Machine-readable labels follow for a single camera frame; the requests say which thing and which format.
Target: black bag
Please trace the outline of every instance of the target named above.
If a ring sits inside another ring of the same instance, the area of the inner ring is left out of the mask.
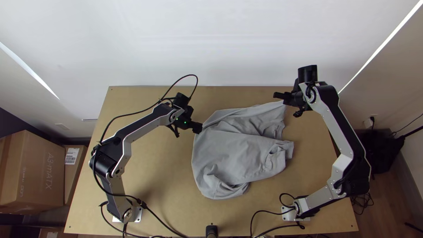
[[[366,159],[371,165],[371,173],[387,172],[404,145],[405,138],[421,129],[423,129],[423,126],[399,138],[393,138],[392,135],[386,135],[386,133],[376,130],[359,135],[358,137],[366,150]]]

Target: black cable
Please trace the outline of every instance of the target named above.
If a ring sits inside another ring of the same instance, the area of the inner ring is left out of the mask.
[[[128,226],[128,223],[125,223],[123,225],[123,232],[122,232],[122,238],[125,238],[125,233],[126,233],[126,227]]]
[[[183,76],[183,77],[181,77],[180,79],[178,79],[178,80],[176,80],[176,82],[175,83],[173,83],[170,87],[169,87],[169,89],[165,92],[165,94],[160,98],[160,100],[158,100],[155,104],[153,104],[153,105],[151,105],[150,107],[148,107],[148,108],[146,108],[146,109],[144,109],[144,110],[141,110],[141,111],[138,111],[138,112],[133,112],[133,113],[128,113],[128,114],[124,114],[124,115],[119,115],[119,116],[116,116],[116,117],[114,117],[114,118],[112,118],[112,120],[110,120],[110,122],[107,124],[107,126],[106,126],[106,128],[104,129],[104,131],[103,131],[103,134],[101,135],[101,138],[100,138],[100,141],[99,141],[99,146],[102,146],[102,142],[103,142],[103,140],[104,140],[104,136],[105,136],[105,134],[106,134],[106,132],[107,132],[107,130],[108,130],[108,128],[109,128],[109,126],[111,125],[111,123],[114,121],[114,120],[116,120],[117,118],[120,118],[120,117],[124,117],[124,116],[130,116],[130,115],[135,115],[135,114],[139,114],[139,113],[142,113],[142,112],[145,112],[145,111],[147,111],[147,110],[149,110],[149,109],[151,109],[151,108],[153,108],[154,106],[156,106],[157,104],[159,104],[160,102],[162,102],[163,100],[169,100],[170,102],[171,102],[171,105],[173,106],[173,102],[172,102],[172,99],[174,99],[174,97],[169,97],[169,98],[165,98],[165,96],[167,95],[167,93],[179,82],[179,81],[181,81],[182,79],[184,79],[184,78],[186,78],[186,77],[189,77],[189,76],[194,76],[195,78],[196,78],[196,83],[195,83],[195,86],[194,86],[194,89],[193,89],[193,91],[192,91],[192,93],[191,93],[191,95],[189,96],[189,99],[191,99],[192,97],[193,97],[193,94],[194,94],[194,92],[195,92],[195,90],[197,89],[197,85],[198,85],[198,77],[196,76],[196,75],[194,75],[194,74],[188,74],[188,75],[185,75],[185,76]],[[173,232],[173,233],[175,233],[176,235],[179,235],[180,237],[183,237],[183,238],[188,238],[187,236],[184,236],[183,234],[181,234],[181,233],[179,233],[179,232],[177,232],[177,231],[174,231],[174,230],[172,230],[170,227],[168,227],[150,208],[148,208],[147,207],[147,205],[142,201],[142,200],[140,200],[140,199],[138,199],[138,198],[136,198],[136,197],[134,197],[134,196],[131,196],[131,195],[126,195],[126,194],[115,194],[115,193],[110,193],[109,191],[107,191],[106,189],[104,189],[104,187],[100,184],[100,182],[98,181],[98,178],[97,178],[97,175],[96,175],[96,172],[95,172],[95,168],[96,168],[96,162],[97,162],[97,155],[95,155],[94,156],[94,158],[93,158],[93,175],[94,175],[94,179],[95,179],[95,181],[96,181],[96,183],[97,183],[97,185],[101,188],[101,190],[103,191],[103,192],[105,192],[106,194],[108,194],[108,195],[111,195],[111,196],[115,196],[115,197],[130,197],[130,198],[132,198],[132,199],[134,199],[135,201],[137,201],[137,203],[139,203],[140,205],[141,204],[143,204],[145,207],[146,207],[146,209],[147,210],[149,210],[157,219],[158,219],[158,221],[160,221],[160,223],[162,223],[162,225],[164,225],[168,230],[170,230],[171,232]],[[104,217],[104,214],[103,214],[103,206],[105,205],[105,204],[107,204],[107,202],[104,202],[104,203],[102,203],[102,204],[100,204],[100,206],[101,206],[101,215],[102,215],[102,217],[103,217],[103,219],[104,219],[104,221],[107,223],[107,224],[109,224],[109,226],[111,226],[112,228],[114,228],[115,230],[117,230],[117,231],[119,231],[119,232],[122,232],[122,235],[123,235],[123,237],[125,237],[125,234],[126,235],[132,235],[132,236],[135,236],[135,237],[139,237],[139,238],[148,238],[148,237],[142,237],[142,236],[136,236],[136,235],[134,235],[134,234],[130,234],[130,233],[127,233],[125,230],[126,230],[126,224],[124,225],[124,230],[123,231],[121,231],[121,230],[119,230],[118,228],[116,228],[116,227],[114,227],[112,224],[110,224],[107,220],[106,220],[106,218]],[[155,238],[155,237],[157,237],[157,238],[163,238],[163,236],[153,236],[153,237],[151,237],[151,238]]]
[[[371,116],[370,117],[370,120],[372,121],[371,130],[373,130],[373,128],[375,127],[375,117],[374,116]]]
[[[275,212],[270,212],[270,211],[266,211],[266,210],[259,210],[259,211],[255,212],[254,215],[251,217],[251,222],[250,222],[250,237],[252,237],[252,221],[254,220],[254,217],[256,216],[257,213],[259,213],[259,212],[267,212],[267,213],[270,213],[270,214],[273,214],[273,215],[283,215],[283,214],[288,213],[288,212],[290,212],[292,210],[295,210],[295,209],[293,208],[293,209],[290,209],[290,210],[288,210],[286,212],[282,212],[282,213],[275,213]]]
[[[303,225],[301,225],[299,222],[297,222],[297,224],[296,224],[296,225],[285,225],[285,226],[274,227],[274,228],[272,228],[272,229],[269,229],[269,230],[267,230],[267,231],[264,231],[264,232],[260,233],[260,234],[259,234],[259,235],[257,235],[256,237],[260,237],[260,236],[265,235],[265,234],[267,234],[267,233],[269,233],[269,232],[271,232],[271,231],[274,231],[274,230],[277,230],[277,229],[281,229],[281,228],[286,228],[286,227],[299,227],[299,228],[300,228],[300,229],[302,229],[302,230],[304,230],[304,229],[305,229],[305,226],[303,226]]]
[[[294,196],[292,196],[291,194],[289,194],[289,193],[281,193],[281,195],[279,195],[279,202],[281,202],[281,204],[284,207],[287,207],[287,208],[295,208],[295,206],[287,206],[287,205],[283,204],[282,199],[281,199],[283,195],[288,195],[288,196],[292,197],[292,199],[295,200]]]
[[[103,217],[104,221],[105,221],[105,222],[106,222],[106,223],[107,223],[107,224],[108,224],[111,228],[115,229],[116,231],[119,231],[119,232],[121,232],[122,234],[125,234],[125,235],[132,235],[132,236],[137,237],[137,238],[165,238],[164,236],[161,236],[161,235],[155,235],[155,236],[152,236],[152,237],[134,235],[134,234],[131,234],[131,233],[128,233],[128,232],[126,232],[126,231],[123,231],[123,230],[120,230],[120,229],[116,228],[116,227],[115,227],[115,226],[113,226],[113,225],[112,225],[109,221],[107,221],[106,217],[104,216],[104,213],[103,213],[103,206],[104,206],[104,205],[106,205],[106,204],[107,204],[107,201],[105,201],[105,202],[101,203],[100,205],[98,205],[98,206],[100,207],[101,216]]]
[[[353,205],[353,206],[357,205],[357,206],[362,208],[360,212],[357,212],[354,209],[354,213],[357,214],[357,215],[362,215],[364,210],[367,207],[373,206],[375,204],[375,202],[373,201],[373,198],[371,197],[370,193],[364,194],[363,197],[352,196],[352,197],[350,197],[350,200],[351,200],[351,205]]]
[[[182,78],[179,78],[178,80],[176,80],[170,87],[169,87],[169,89],[165,92],[165,94],[160,98],[160,100],[159,101],[157,101],[155,104],[153,104],[153,105],[151,105],[149,108],[147,108],[147,109],[144,109],[144,110],[141,110],[141,111],[138,111],[138,112],[133,112],[133,113],[128,113],[128,114],[124,114],[124,115],[119,115],[119,116],[116,116],[116,117],[114,117],[108,124],[107,124],[107,126],[106,126],[106,128],[104,129],[104,131],[103,131],[103,134],[101,135],[101,138],[100,138],[100,144],[103,142],[103,139],[104,139],[104,135],[106,134],[106,131],[107,131],[107,129],[109,128],[109,126],[110,126],[110,124],[115,120],[115,119],[117,119],[117,118],[120,118],[120,117],[124,117],[124,116],[130,116],[130,115],[135,115],[135,114],[138,114],[138,113],[142,113],[142,112],[145,112],[145,111],[147,111],[147,110],[149,110],[149,109],[151,109],[152,107],[154,107],[155,105],[157,105],[158,103],[160,103],[161,101],[163,101],[163,100],[165,100],[165,97],[166,97],[166,95],[167,95],[167,93],[173,88],[173,86],[175,86],[175,84],[177,84],[179,81],[181,81],[182,79],[184,79],[184,78],[186,78],[186,77],[189,77],[189,76],[194,76],[195,78],[196,78],[196,83],[195,83],[195,86],[194,86],[194,89],[193,89],[193,91],[192,91],[192,93],[191,93],[191,95],[190,95],[190,99],[193,97],[193,95],[194,95],[194,92],[195,92],[195,89],[197,89],[197,85],[198,85],[198,77],[195,75],[195,74],[188,74],[188,75],[185,75],[185,76],[183,76]]]
[[[189,77],[189,76],[194,76],[195,77],[195,79],[197,80],[196,81],[196,83],[195,83],[195,87],[194,87],[194,90],[193,90],[193,92],[191,93],[191,96],[189,97],[190,99],[193,97],[193,95],[194,95],[194,92],[195,92],[195,89],[197,89],[197,85],[198,85],[198,77],[197,77],[197,75],[195,75],[195,74],[187,74],[187,75],[185,75],[185,76],[183,76],[183,77],[181,77],[181,78],[179,78],[178,80],[176,80],[176,82],[174,82],[170,87],[169,87],[169,89],[165,92],[165,94],[163,95],[163,97],[161,98],[161,100],[163,100],[163,98],[167,95],[167,93],[173,88],[173,86],[175,86],[175,84],[177,84],[179,81],[181,81],[182,79],[184,79],[184,78],[186,78],[186,77]]]
[[[106,128],[105,128],[105,129],[104,129],[104,131],[103,131],[103,134],[102,134],[102,135],[101,135],[101,137],[100,137],[100,141],[99,141],[100,145],[101,145],[101,143],[103,142],[103,139],[104,139],[104,136],[105,136],[105,134],[106,134],[107,129],[109,129],[110,124],[111,124],[114,120],[116,120],[117,118],[124,117],[124,116],[135,115],[135,114],[142,113],[142,112],[145,112],[145,111],[147,111],[147,110],[150,110],[151,108],[153,108],[154,106],[156,106],[157,104],[159,104],[161,101],[162,101],[162,99],[158,100],[155,104],[151,105],[150,107],[148,107],[148,108],[146,108],[146,109],[144,109],[144,110],[137,111],[137,112],[132,112],[132,113],[128,113],[128,114],[123,114],[123,115],[119,115],[119,116],[116,116],[116,117],[112,118],[112,119],[110,120],[110,122],[107,124]]]
[[[397,131],[392,132],[392,133],[391,133],[392,137],[396,136],[398,132],[400,132],[402,129],[404,129],[404,128],[408,127],[411,123],[415,122],[415,121],[416,121],[417,119],[419,119],[421,116],[423,116],[423,113],[422,113],[422,114],[420,114],[420,116],[416,117],[414,120],[412,120],[410,123],[408,123],[408,124],[407,124],[406,126],[404,126],[403,128],[401,128],[401,129],[399,129],[399,130],[397,130]]]
[[[166,227],[168,230],[170,230],[172,233],[174,233],[175,235],[178,235],[178,236],[180,236],[180,237],[182,237],[182,238],[188,238],[186,235],[184,235],[184,234],[182,234],[182,233],[179,233],[179,232],[177,232],[177,231],[175,231],[175,230],[173,230],[172,228],[170,228],[169,226],[167,226],[149,207],[147,207],[146,206],[146,209],[160,222],[160,223],[162,223],[162,225],[164,226],[164,227]]]
[[[100,141],[99,141],[99,144],[100,144],[100,146],[101,146],[101,143],[103,142],[103,139],[104,139],[104,136],[105,136],[105,134],[106,134],[106,131],[107,131],[107,129],[109,128],[109,126],[111,125],[111,123],[115,120],[115,119],[117,119],[117,118],[120,118],[120,117],[125,117],[125,116],[130,116],[130,115],[135,115],[135,114],[139,114],[139,113],[142,113],[142,112],[145,112],[145,111],[147,111],[147,110],[150,110],[151,108],[153,108],[154,106],[156,106],[157,104],[159,104],[160,102],[162,102],[162,101],[164,101],[164,100],[169,100],[170,102],[171,102],[171,104],[172,104],[172,106],[173,106],[173,102],[172,102],[172,99],[174,99],[174,97],[168,97],[168,98],[165,98],[165,96],[167,95],[167,93],[175,86],[175,84],[177,83],[177,82],[179,82],[179,81],[181,81],[182,79],[184,79],[184,78],[186,78],[186,77],[188,77],[188,76],[194,76],[195,78],[196,78],[196,83],[195,83],[195,87],[194,87],[194,89],[193,89],[193,91],[192,91],[192,93],[191,93],[191,96],[189,97],[189,98],[192,98],[192,96],[193,96],[193,94],[194,94],[194,92],[195,92],[195,89],[197,88],[197,85],[198,85],[198,77],[196,76],[196,75],[194,75],[194,74],[188,74],[188,75],[185,75],[185,76],[183,76],[182,78],[180,78],[180,79],[178,79],[175,83],[173,83],[170,87],[169,87],[169,89],[166,91],[166,93],[155,103],[155,104],[153,104],[153,105],[151,105],[150,107],[148,107],[148,108],[146,108],[146,109],[144,109],[144,110],[141,110],[141,111],[138,111],[138,112],[132,112],[132,113],[128,113],[128,114],[124,114],[124,115],[119,115],[119,116],[116,116],[116,117],[114,117],[114,118],[112,118],[112,120],[110,120],[110,122],[107,124],[107,126],[106,126],[106,128],[104,129],[104,131],[103,131],[103,134],[101,135],[101,138],[100,138]],[[95,168],[96,167],[96,162],[97,162],[97,156],[95,156],[94,158],[93,158],[93,168]],[[133,197],[133,196],[130,196],[130,195],[125,195],[125,194],[113,194],[113,193],[110,193],[110,192],[108,192],[108,191],[106,191],[104,188],[103,188],[103,186],[100,184],[100,182],[98,181],[98,178],[97,178],[97,176],[96,176],[96,173],[95,173],[95,170],[93,169],[93,174],[94,174],[94,178],[95,178],[95,180],[96,180],[96,182],[97,182],[97,185],[101,188],[101,190],[103,191],[103,192],[105,192],[106,194],[108,194],[108,195],[111,195],[111,196],[116,196],[116,197],[130,197],[130,198],[132,198],[132,199],[134,199],[134,200],[137,200],[137,198],[136,197]]]

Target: wooden table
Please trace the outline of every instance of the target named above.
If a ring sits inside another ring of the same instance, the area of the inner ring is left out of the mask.
[[[167,87],[118,86],[108,89],[103,107],[91,139],[89,149],[97,144],[111,118],[120,114],[147,108],[167,90]],[[177,92],[189,95],[192,87],[176,87]],[[290,87],[198,87],[190,105],[194,108],[193,120],[204,122],[215,110],[243,108],[274,101],[273,92],[290,91]],[[257,210],[281,212],[280,193],[293,196],[307,195],[325,185],[336,159],[329,132],[315,112],[305,112],[294,118],[296,108],[288,107],[285,115],[284,140],[294,142],[294,156],[280,174],[253,182],[249,191],[228,200],[211,200],[201,195],[191,169],[191,153],[194,134],[180,130],[175,138],[161,126],[132,144],[132,157],[122,179],[126,194],[139,197],[166,223],[188,236],[204,236],[205,227],[211,223],[219,227],[221,236],[249,236],[250,219]],[[116,130],[148,114],[117,119],[106,137]],[[121,235],[102,219],[98,205],[106,200],[98,188],[93,172],[88,166],[90,155],[84,161],[75,195],[70,207],[65,232],[78,234]],[[106,217],[111,215],[104,208]],[[119,229],[121,223],[113,223]],[[253,223],[253,233],[292,224],[281,216],[258,214]],[[326,206],[311,218],[302,222],[306,229],[289,227],[270,232],[282,234],[316,234],[357,231],[357,223],[348,198]],[[174,236],[148,211],[144,211],[140,223],[130,223],[127,231],[137,235]]]

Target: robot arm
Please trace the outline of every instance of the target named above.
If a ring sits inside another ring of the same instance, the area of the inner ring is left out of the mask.
[[[291,206],[282,207],[282,211],[295,208],[284,214],[283,219],[309,220],[321,207],[344,197],[367,193],[371,167],[365,150],[339,108],[335,88],[317,81],[317,66],[299,68],[294,89],[290,93],[274,93],[273,97],[283,99],[285,105],[298,107],[300,110],[294,113],[295,117],[310,110],[322,115],[339,151],[326,185],[310,195],[296,197]]]
[[[176,137],[179,137],[178,128],[192,128],[194,133],[200,133],[202,124],[191,120],[193,108],[188,106],[189,100],[190,98],[178,93],[172,104],[158,104],[151,114],[118,130],[115,135],[94,147],[89,165],[107,191],[107,210],[121,222],[139,222],[143,210],[142,207],[133,206],[130,200],[122,196],[125,190],[121,176],[131,158],[131,143],[158,126],[169,127]]]

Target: gray shirt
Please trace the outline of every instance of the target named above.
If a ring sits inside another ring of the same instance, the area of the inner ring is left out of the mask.
[[[201,193],[211,199],[240,196],[249,182],[285,169],[294,144],[282,141],[282,101],[215,111],[195,135],[192,167]]]

